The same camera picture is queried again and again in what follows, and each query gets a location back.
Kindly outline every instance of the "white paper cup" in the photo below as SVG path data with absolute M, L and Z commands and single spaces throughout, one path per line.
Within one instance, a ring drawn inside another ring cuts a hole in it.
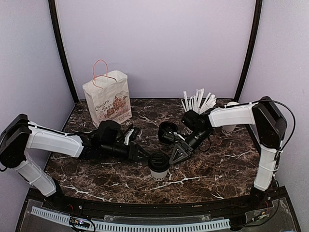
M 162 173 L 157 173 L 157 172 L 154 172 L 153 170 L 150 169 L 150 173 L 151 173 L 151 176 L 153 177 L 153 179 L 155 179 L 156 181 L 162 181 L 164 180 L 164 178 L 166 177 L 166 175 L 168 174 L 168 169 L 165 171 L 165 172 L 162 172 Z
M 162 181 L 169 171 L 169 156 L 164 153 L 154 153 L 148 158 L 151 176 L 156 181 Z
M 229 102 L 228 104 L 226 104 L 227 106 L 229 105 L 239 105 L 238 102 L 235 102 L 235 101 L 231 101 Z M 235 129 L 236 125 L 229 125 L 229 126 L 222 126 L 221 127 L 221 131 L 223 134 L 225 135 L 231 135 Z

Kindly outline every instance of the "cup lid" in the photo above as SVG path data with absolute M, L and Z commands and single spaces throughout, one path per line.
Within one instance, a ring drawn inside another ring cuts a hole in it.
M 148 158 L 148 166 L 154 172 L 165 172 L 169 169 L 169 156 L 160 152 L 154 153 Z

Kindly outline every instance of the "metal frame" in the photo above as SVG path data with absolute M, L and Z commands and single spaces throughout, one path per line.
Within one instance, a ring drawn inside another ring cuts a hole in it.
M 250 63 L 251 63 L 251 58 L 252 58 L 252 55 L 253 55 L 257 30 L 258 30 L 259 22 L 260 22 L 260 16 L 261 16 L 261 11 L 262 11 L 262 2 L 263 2 L 263 0 L 256 0 L 256 2 L 255 2 L 255 10 L 254 10 L 251 34 L 250 34 L 250 39 L 249 39 L 249 44 L 248 44 L 245 62 L 244 62 L 243 67 L 242 67 L 239 83 L 238 83 L 236 93 L 235 93 L 235 96 L 234 96 L 235 102 L 239 101 L 243 87 L 245 85 L 246 78 L 247 78 L 249 66 L 250 66 Z
M 70 88 L 72 98 L 74 100 L 74 103 L 76 104 L 78 103 L 79 99 L 78 99 L 77 92 L 74 86 L 72 75 L 70 73 L 69 64 L 67 61 L 66 53 L 64 50 L 63 42 L 62 42 L 60 26 L 59 26 L 58 17 L 57 17 L 56 3 L 55 3 L 55 0 L 48 0 L 48 3 L 49 3 L 50 17 L 52 19 L 55 39 L 56 39 L 56 43 L 58 47 L 58 52 L 59 52 L 59 56 L 60 56 L 61 63 L 62 63 L 62 68 L 66 76 L 66 80 L 68 82 L 68 86 Z
M 273 207 L 272 201 L 277 199 L 279 195 L 281 199 L 286 198 L 293 217 L 296 231 L 300 232 L 301 229 L 285 186 L 280 187 L 280 191 L 277 189 L 269 189 L 266 195 L 266 201 L 268 202 L 269 207 Z M 231 204 L 243 205 L 248 202 L 249 198 L 250 195 L 246 195 L 224 200 L 183 204 L 108 203 L 74 197 L 65 197 L 65 200 L 70 202 L 75 209 L 79 209 L 77 212 L 75 212 L 75 216 L 79 215 L 82 218 L 91 217 L 104 219 L 106 215 L 133 218 L 175 218 L 210 215 L 211 218 L 229 218 L 232 222 L 237 218 L 245 217 L 245 213 L 248 211 L 248 208 L 233 208 L 230 207 Z M 30 188 L 19 215 L 15 232 L 20 232 L 27 204 L 30 199 L 42 202 L 42 206 L 45 208 L 59 211 L 58 209 L 54 208 L 54 206 L 51 206 L 48 202 L 46 202 L 42 194 L 37 189 Z M 256 210 L 263 208 L 265 208 L 265 205 L 263 202 L 261 202 Z

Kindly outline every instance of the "red bag handle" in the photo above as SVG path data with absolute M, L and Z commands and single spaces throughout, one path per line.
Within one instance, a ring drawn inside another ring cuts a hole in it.
M 96 64 L 97 64 L 99 61 L 103 61 L 103 62 L 105 63 L 105 65 L 106 65 L 106 76 L 105 76 L 105 75 L 98 75 L 98 76 L 95 76 L 95 67 L 96 67 Z M 97 85 L 95 84 L 96 78 L 99 77 L 99 76 L 105 76 L 105 77 L 107 77 L 107 78 L 114 79 L 115 82 L 117 82 L 117 80 L 116 80 L 115 78 L 108 76 L 108 65 L 107 65 L 107 63 L 106 63 L 104 60 L 102 60 L 102 59 L 99 59 L 99 60 L 97 60 L 97 61 L 95 62 L 95 64 L 94 64 L 93 67 L 92 67 L 92 74 L 93 74 L 93 79 L 92 79 L 93 85 L 96 86 L 96 87 L 98 87 L 98 88 L 101 88 L 101 89 L 103 89 L 103 88 L 100 87 L 100 86 L 97 86 Z

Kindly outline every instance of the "black cup lid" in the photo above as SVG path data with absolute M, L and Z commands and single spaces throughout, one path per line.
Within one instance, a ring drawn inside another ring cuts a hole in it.
M 154 172 L 165 172 L 169 169 L 169 156 L 164 153 L 154 153 L 148 158 L 148 166 Z
M 159 130 L 163 130 L 164 132 L 177 132 L 178 127 L 173 122 L 165 121 L 160 123 Z

